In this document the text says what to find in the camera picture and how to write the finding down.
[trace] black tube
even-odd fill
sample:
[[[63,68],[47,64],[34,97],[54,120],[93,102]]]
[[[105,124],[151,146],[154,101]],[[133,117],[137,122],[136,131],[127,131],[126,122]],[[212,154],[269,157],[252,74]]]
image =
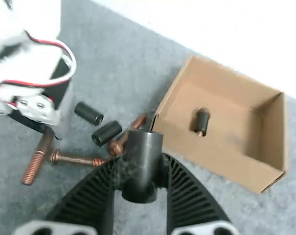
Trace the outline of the black tube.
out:
[[[210,113],[208,109],[201,108],[197,112],[197,119],[195,123],[194,132],[201,133],[202,136],[206,136],[207,125],[210,119]]]
[[[95,126],[99,125],[103,120],[103,114],[96,111],[85,102],[79,102],[76,105],[75,113]]]
[[[92,135],[92,140],[96,145],[102,146],[122,132],[122,127],[117,121],[111,121],[96,130]]]
[[[135,203],[150,203],[157,198],[155,179],[162,155],[163,134],[130,130],[126,145],[125,162],[129,179],[123,186],[122,196]]]

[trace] red wire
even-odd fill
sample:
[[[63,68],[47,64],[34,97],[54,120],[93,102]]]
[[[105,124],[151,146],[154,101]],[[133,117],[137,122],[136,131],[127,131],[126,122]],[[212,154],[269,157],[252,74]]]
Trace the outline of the red wire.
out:
[[[37,43],[58,46],[58,47],[62,48],[63,50],[65,50],[67,52],[66,48],[63,47],[58,42],[35,39],[32,36],[30,36],[29,33],[27,33],[27,34],[28,34],[28,36],[29,36],[29,38],[31,40],[33,40],[33,41],[35,41]],[[65,82],[67,82],[67,81],[61,81],[61,82],[56,82],[56,83],[53,83],[53,84],[42,85],[42,84],[36,84],[36,83],[31,83],[31,82],[23,82],[23,81],[19,81],[19,80],[3,80],[3,81],[1,81],[1,83],[16,84],[16,85],[28,86],[28,87],[39,87],[39,88],[52,87],[52,86],[56,86],[56,85],[59,85],[59,84],[65,83]]]

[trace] white wire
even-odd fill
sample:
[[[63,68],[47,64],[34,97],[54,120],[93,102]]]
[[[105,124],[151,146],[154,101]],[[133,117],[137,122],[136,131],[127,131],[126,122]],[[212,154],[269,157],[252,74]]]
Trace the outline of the white wire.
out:
[[[40,83],[40,85],[43,85],[43,86],[53,85],[55,83],[62,83],[62,82],[69,80],[74,75],[76,68],[77,68],[76,58],[75,58],[73,52],[69,49],[69,47],[65,43],[61,42],[60,40],[55,40],[54,42],[62,45],[65,48],[65,50],[67,51],[67,53],[69,54],[71,61],[68,59],[68,56],[66,56],[64,54],[62,55],[62,58],[65,60],[67,65],[69,65],[69,72],[63,76],[58,77],[58,78],[54,78],[54,79],[46,81],[44,83]]]

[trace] cable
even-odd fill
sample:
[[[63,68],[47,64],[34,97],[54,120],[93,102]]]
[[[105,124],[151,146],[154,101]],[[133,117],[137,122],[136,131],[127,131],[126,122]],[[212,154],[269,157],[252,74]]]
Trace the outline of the cable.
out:
[[[62,58],[66,61],[67,65],[69,65],[69,72],[63,76],[54,78],[54,79],[46,81],[44,83],[32,83],[32,82],[24,82],[24,81],[9,79],[9,80],[1,81],[0,85],[1,84],[9,84],[9,85],[22,86],[22,87],[31,87],[31,88],[46,88],[46,87],[56,86],[56,85],[59,85],[59,84],[69,81],[71,79],[71,77],[74,75],[76,68],[77,68],[76,58],[75,58],[73,52],[69,49],[69,47],[65,43],[63,43],[59,40],[55,40],[54,42],[48,41],[48,40],[39,40],[39,39],[33,38],[27,31],[26,31],[26,34],[28,35],[30,40],[32,40],[33,42],[45,44],[45,45],[57,46],[57,47],[60,47],[61,49],[65,50],[69,54],[71,61],[65,55],[63,55]]]

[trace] copper bolt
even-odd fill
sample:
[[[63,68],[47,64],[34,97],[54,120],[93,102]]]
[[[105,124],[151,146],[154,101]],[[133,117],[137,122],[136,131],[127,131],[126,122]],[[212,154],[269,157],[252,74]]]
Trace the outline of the copper bolt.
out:
[[[41,137],[35,152],[30,160],[30,163],[26,169],[26,172],[22,178],[21,183],[23,185],[32,185],[34,183],[35,177],[40,170],[40,167],[45,158],[46,152],[50,149],[50,146],[54,139],[54,133],[50,128],[46,128]]]
[[[54,150],[49,159],[53,163],[58,161],[79,163],[92,166],[100,166],[106,161],[100,158],[88,158],[71,153],[60,153],[60,150]]]
[[[142,125],[146,123],[146,120],[147,120],[146,115],[139,116],[129,129],[131,130],[139,129]],[[124,154],[124,145],[128,138],[128,132],[129,131],[127,130],[125,134],[118,141],[111,141],[109,146],[109,153],[111,156],[119,156]]]
[[[200,136],[200,137],[203,136],[203,132],[202,132],[202,131],[198,131],[197,134],[198,134],[198,136]]]

